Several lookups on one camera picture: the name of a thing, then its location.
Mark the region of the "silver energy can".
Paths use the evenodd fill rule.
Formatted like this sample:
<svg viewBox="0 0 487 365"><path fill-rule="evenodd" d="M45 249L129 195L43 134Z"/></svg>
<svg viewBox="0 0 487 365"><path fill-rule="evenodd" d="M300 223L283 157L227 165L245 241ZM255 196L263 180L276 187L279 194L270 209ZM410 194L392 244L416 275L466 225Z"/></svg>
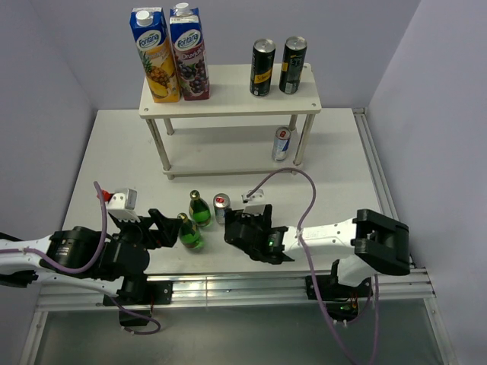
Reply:
<svg viewBox="0 0 487 365"><path fill-rule="evenodd" d="M218 193L213 198L215 219L218 224L225 224L226 210L231 207L231 200L227 194Z"/></svg>
<svg viewBox="0 0 487 365"><path fill-rule="evenodd" d="M291 140L291 131L286 126L276 129L272 147L272 159L276 162L286 159Z"/></svg>

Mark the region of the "black can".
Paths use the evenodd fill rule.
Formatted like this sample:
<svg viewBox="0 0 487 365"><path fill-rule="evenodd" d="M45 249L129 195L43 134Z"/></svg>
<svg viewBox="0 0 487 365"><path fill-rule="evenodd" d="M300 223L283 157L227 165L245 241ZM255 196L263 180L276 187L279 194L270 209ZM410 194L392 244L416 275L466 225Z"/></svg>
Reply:
<svg viewBox="0 0 487 365"><path fill-rule="evenodd" d="M307 41L302 36L289 37L284 45L279 89L294 94L301 82L301 72L307 52Z"/></svg>
<svg viewBox="0 0 487 365"><path fill-rule="evenodd" d="M250 93L253 96L264 97L269 94L274 58L275 43L272 40L259 39L254 42L250 73Z"/></svg>

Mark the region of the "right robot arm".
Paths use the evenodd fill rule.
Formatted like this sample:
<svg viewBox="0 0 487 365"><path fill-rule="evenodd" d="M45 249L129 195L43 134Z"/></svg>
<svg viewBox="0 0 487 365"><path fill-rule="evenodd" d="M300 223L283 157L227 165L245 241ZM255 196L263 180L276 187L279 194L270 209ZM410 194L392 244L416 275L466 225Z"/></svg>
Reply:
<svg viewBox="0 0 487 365"><path fill-rule="evenodd" d="M409 227L370 209L348 220L315 227L272 226L272 206L225 212L224 241L253 261L296 262L301 255L334 259L330 290L344 297L375 274L410 273Z"/></svg>

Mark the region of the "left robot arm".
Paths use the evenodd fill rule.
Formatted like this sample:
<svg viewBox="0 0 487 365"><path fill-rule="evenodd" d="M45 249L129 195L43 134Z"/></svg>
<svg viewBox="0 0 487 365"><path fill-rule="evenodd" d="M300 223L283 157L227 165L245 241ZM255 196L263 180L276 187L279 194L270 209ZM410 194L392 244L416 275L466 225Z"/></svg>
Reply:
<svg viewBox="0 0 487 365"><path fill-rule="evenodd" d="M151 209L132 221L102 212L99 231L76 226L31 241L1 241L1 283L27 287L48 281L92 289L124 303L140 303L148 294L145 273L154 249L171 248L182 219Z"/></svg>

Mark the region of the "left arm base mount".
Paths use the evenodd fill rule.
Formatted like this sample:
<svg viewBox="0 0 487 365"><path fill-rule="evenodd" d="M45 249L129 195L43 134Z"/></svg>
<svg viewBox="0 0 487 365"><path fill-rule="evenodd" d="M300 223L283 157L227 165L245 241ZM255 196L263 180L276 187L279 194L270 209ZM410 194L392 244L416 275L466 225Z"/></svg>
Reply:
<svg viewBox="0 0 487 365"><path fill-rule="evenodd" d="M148 281L143 287L132 287L135 292L120 291L117 297L103 296L103 306L118 309L122 330L131 335L154 335L162 326L154 317L156 305L171 304L173 282Z"/></svg>

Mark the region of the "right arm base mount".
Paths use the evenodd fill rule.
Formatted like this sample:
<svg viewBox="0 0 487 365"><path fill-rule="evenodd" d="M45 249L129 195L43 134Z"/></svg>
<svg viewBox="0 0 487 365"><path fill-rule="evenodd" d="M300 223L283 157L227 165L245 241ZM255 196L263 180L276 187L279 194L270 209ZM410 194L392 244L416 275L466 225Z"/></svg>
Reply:
<svg viewBox="0 0 487 365"><path fill-rule="evenodd" d="M363 280L357 287L349 287L335 284L330 275L318 275L317 289L332 322L344 325L363 314L370 306L373 294L371 278Z"/></svg>

